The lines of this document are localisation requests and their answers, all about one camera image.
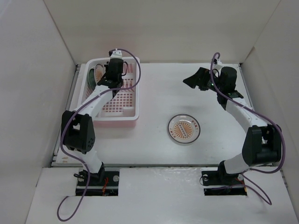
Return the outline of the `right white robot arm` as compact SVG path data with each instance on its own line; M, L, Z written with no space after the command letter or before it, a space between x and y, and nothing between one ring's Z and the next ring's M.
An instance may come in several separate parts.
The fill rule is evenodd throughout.
M246 132L240 154L222 161L211 177L225 185L242 172L266 163L279 162L282 158L279 129L266 123L249 108L236 87L237 71L232 67L209 70L200 67L198 71L183 80L183 83L202 91L217 93L217 101L230 113Z

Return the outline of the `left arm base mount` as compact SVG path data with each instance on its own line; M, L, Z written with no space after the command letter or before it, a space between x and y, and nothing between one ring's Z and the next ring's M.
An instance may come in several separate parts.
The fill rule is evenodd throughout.
M73 175L77 179L75 195L82 196L87 184L87 171L80 169ZM118 196L120 169L107 167L100 179L91 174L85 196Z

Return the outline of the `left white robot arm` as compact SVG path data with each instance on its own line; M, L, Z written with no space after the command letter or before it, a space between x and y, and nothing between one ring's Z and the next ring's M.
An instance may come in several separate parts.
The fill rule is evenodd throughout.
M105 74L92 94L77 109L65 111L62 115L61 150L82 163L89 173L89 181L94 185L103 183L105 169L94 148L93 120L102 107L120 91L123 85L123 64L123 59L111 58L105 64Z

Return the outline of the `small blue patterned plate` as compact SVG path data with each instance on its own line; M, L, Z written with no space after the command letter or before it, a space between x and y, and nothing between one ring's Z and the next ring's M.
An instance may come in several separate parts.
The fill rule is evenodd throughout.
M95 74L94 74L94 68L89 70L88 76L87 76L87 81L88 81L88 85L91 89L95 89L97 83L95 80Z

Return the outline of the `orange sunburst plate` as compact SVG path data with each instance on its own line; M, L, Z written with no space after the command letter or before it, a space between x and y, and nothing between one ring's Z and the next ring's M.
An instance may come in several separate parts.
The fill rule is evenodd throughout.
M169 120L167 131L173 141L188 145L199 138L201 128L199 122L193 116L177 114Z
M102 64L96 64L94 66L94 79L98 83L104 75L104 66Z

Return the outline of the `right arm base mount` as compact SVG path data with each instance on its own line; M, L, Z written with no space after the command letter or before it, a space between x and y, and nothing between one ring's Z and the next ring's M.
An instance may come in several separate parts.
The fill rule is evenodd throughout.
M202 168L200 182L205 196L247 196L241 174L227 174L224 161L217 168Z

